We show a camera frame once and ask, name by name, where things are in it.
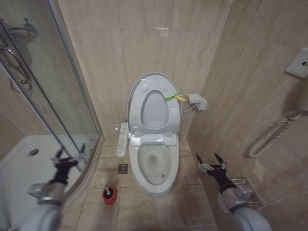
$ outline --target toilet lid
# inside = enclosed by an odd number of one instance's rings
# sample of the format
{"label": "toilet lid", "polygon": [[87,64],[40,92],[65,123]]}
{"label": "toilet lid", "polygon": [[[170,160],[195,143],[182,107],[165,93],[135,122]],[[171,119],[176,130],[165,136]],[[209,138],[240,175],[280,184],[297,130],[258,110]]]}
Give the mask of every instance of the toilet lid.
{"label": "toilet lid", "polygon": [[142,76],[132,88],[128,100],[128,123],[132,133],[177,133],[181,103],[165,98],[179,94],[174,83],[160,73]]}

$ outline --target bidet control panel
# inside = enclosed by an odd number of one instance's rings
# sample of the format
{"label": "bidet control panel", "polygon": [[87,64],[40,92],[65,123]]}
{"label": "bidet control panel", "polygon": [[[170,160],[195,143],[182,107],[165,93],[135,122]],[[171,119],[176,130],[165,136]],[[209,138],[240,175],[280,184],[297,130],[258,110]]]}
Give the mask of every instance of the bidet control panel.
{"label": "bidet control panel", "polygon": [[128,123],[121,124],[119,140],[117,142],[116,156],[124,157],[127,147]]}

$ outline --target power plug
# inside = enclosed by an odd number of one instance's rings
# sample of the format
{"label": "power plug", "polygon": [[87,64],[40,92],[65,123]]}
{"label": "power plug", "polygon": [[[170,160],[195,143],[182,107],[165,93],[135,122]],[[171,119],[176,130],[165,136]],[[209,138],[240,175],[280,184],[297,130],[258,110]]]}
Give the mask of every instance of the power plug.
{"label": "power plug", "polygon": [[199,111],[206,108],[207,101],[198,93],[189,94],[189,103],[195,103]]}

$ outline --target power cord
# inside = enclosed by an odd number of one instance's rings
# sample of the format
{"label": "power cord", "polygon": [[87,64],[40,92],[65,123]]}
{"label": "power cord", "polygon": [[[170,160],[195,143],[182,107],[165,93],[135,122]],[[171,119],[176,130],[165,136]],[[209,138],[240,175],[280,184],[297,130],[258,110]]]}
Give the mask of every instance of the power cord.
{"label": "power cord", "polygon": [[196,106],[197,106],[197,104],[195,103],[193,107],[188,108],[188,109],[186,109],[186,110],[182,111],[182,113],[183,113],[183,112],[187,112],[187,111],[189,111],[189,110],[192,110],[192,109],[193,109],[193,108],[195,108]]}

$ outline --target tiled floor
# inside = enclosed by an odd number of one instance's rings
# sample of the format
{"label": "tiled floor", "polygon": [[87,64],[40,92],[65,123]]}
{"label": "tiled floor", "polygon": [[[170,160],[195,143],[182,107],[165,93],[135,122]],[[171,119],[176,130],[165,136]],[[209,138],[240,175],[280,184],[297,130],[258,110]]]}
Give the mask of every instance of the tiled floor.
{"label": "tiled floor", "polygon": [[[161,198],[145,195],[130,169],[128,155],[116,157],[117,141],[106,141],[96,175],[75,209],[65,214],[61,231],[217,231],[185,138],[180,138],[180,170],[172,191]],[[118,175],[118,164],[128,174]],[[117,188],[117,201],[102,200],[103,178]]]}

